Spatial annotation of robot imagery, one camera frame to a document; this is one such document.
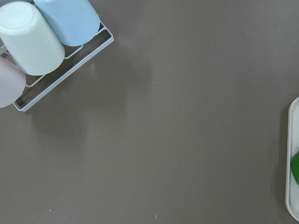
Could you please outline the light blue cup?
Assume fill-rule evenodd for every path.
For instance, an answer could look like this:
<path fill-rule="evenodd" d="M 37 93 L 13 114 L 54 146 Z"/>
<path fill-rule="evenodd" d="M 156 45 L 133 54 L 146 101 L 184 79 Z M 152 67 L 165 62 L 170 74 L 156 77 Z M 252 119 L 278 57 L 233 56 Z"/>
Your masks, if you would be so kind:
<path fill-rule="evenodd" d="M 64 45 L 83 45 L 99 30 L 100 17 L 87 0 L 35 0 L 34 3 Z"/>

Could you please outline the pale pink cup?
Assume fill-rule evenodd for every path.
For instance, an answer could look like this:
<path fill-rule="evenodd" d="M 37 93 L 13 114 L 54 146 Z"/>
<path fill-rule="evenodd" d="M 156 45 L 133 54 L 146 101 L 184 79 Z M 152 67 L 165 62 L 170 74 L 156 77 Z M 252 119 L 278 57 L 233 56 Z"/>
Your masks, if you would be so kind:
<path fill-rule="evenodd" d="M 25 74 L 13 63 L 0 58 L 0 107 L 6 107 L 16 101 L 26 86 Z"/>

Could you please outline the mint green cup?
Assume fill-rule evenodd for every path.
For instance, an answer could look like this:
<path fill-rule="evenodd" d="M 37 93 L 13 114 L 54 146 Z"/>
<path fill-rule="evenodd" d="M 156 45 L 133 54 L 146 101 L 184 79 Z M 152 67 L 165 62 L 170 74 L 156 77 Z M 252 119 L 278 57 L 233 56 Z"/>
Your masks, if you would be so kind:
<path fill-rule="evenodd" d="M 28 75 L 49 74 L 64 60 L 64 47 L 30 3 L 15 1 L 0 8 L 0 38 L 14 62 Z"/>

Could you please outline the green lime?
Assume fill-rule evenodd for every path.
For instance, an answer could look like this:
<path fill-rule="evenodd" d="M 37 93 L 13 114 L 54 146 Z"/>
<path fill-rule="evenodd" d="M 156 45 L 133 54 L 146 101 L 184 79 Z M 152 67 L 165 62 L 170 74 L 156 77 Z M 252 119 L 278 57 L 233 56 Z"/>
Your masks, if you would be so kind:
<path fill-rule="evenodd" d="M 297 152 L 291 159 L 291 171 L 295 182 L 299 184 L 299 152 Z"/>

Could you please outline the cream rabbit tray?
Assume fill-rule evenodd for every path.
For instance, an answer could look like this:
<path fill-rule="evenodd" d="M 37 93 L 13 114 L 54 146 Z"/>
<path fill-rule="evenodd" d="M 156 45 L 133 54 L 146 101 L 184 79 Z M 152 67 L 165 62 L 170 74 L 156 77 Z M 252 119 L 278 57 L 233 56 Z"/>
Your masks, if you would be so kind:
<path fill-rule="evenodd" d="M 288 110 L 285 204 L 290 215 L 299 220 L 299 99 Z"/>

